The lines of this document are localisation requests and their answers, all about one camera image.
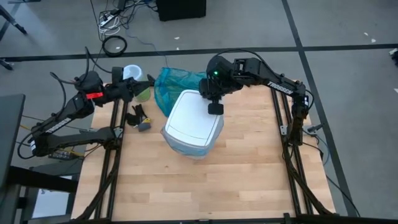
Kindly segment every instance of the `blue bag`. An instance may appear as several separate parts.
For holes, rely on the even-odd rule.
[[[163,114],[168,117],[173,106],[184,90],[199,90],[199,82],[206,78],[205,72],[188,72],[177,68],[162,68],[155,81],[155,101]]]

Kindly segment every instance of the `red tape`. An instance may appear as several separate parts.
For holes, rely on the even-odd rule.
[[[90,94],[86,94],[87,99],[94,99],[94,98],[99,98],[104,96],[104,93],[90,93]]]

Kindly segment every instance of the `plastic bin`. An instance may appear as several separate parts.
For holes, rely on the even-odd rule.
[[[161,131],[174,151],[192,159],[203,159],[214,147],[224,119],[223,115],[208,114],[209,103],[199,91],[182,91]]]

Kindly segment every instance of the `wooden tabletop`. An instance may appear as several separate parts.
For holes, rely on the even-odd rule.
[[[294,216],[269,88],[243,88],[223,98],[224,128],[215,148],[200,161],[176,153],[165,142],[160,130],[167,118],[153,99],[153,89],[151,93],[142,106],[152,128],[143,133],[129,125],[125,128],[114,221],[277,218],[285,212]],[[93,128],[109,126],[112,107],[112,103],[96,107]],[[303,141],[316,146],[310,136]],[[319,152],[305,145],[300,152],[308,186],[334,211]],[[102,148],[85,159],[72,218],[84,211],[97,192],[103,159]]]

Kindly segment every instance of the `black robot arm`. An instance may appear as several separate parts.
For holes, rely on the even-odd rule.
[[[65,147],[92,143],[102,144],[106,149],[118,147],[119,134],[111,127],[69,136],[56,136],[54,132],[74,119],[91,115],[95,106],[103,106],[117,99],[129,102],[134,95],[138,95],[150,85],[149,82],[137,82],[133,78],[123,80],[123,68],[116,67],[113,68],[112,83],[105,86],[94,71],[83,74],[75,80],[74,86],[78,93],[61,111],[51,114],[49,119],[32,128],[29,143],[33,155],[46,156]]]
[[[302,82],[276,74],[256,58],[235,59],[231,63],[222,56],[215,56],[209,61],[206,74],[207,78],[200,81],[199,91],[202,97],[212,101],[208,106],[209,114],[223,114],[223,105],[219,104],[221,97],[244,85],[265,85],[291,96],[293,120],[288,125],[287,136],[289,143],[302,145],[303,121],[308,115],[308,96]]]

